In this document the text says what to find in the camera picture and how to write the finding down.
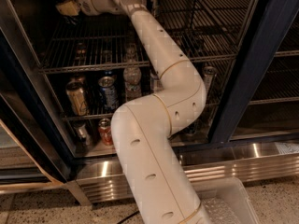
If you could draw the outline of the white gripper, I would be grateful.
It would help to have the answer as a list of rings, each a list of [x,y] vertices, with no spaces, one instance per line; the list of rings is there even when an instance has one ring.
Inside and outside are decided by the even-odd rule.
[[[77,16],[80,10],[87,16],[98,16],[102,13],[120,14],[121,10],[113,0],[67,0],[55,7],[64,16]]]

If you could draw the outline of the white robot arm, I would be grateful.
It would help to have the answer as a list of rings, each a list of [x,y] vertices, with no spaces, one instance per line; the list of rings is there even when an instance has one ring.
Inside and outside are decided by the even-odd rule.
[[[70,0],[63,15],[127,15],[162,82],[161,91],[120,106],[111,132],[145,224],[211,224],[168,138],[206,105],[206,87],[189,58],[146,8],[146,0]]]

